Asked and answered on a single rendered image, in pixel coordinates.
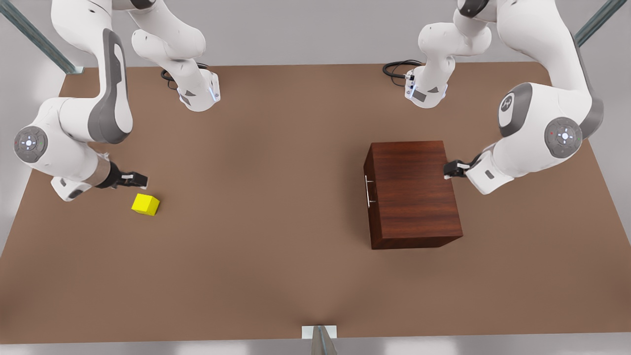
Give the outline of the yellow cube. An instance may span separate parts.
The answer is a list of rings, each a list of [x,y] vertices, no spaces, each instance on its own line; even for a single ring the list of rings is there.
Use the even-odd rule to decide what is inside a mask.
[[[131,209],[142,215],[155,216],[160,205],[160,200],[155,196],[138,193],[133,201]]]

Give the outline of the dark wooden drawer cabinet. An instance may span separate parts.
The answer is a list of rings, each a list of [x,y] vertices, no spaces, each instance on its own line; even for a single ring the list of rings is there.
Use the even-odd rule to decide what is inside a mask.
[[[444,179],[444,143],[372,143],[363,172],[372,249],[439,248],[463,236],[455,192]]]

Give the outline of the silver frame post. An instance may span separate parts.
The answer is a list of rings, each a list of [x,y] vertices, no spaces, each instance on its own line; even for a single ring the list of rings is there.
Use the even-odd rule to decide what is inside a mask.
[[[337,325],[304,325],[302,339],[311,339],[311,355],[338,355],[333,339],[337,339]]]
[[[627,1],[607,0],[575,34],[577,46],[584,45]]]
[[[84,67],[73,65],[9,0],[0,0],[0,13],[65,74],[78,75],[84,72]]]

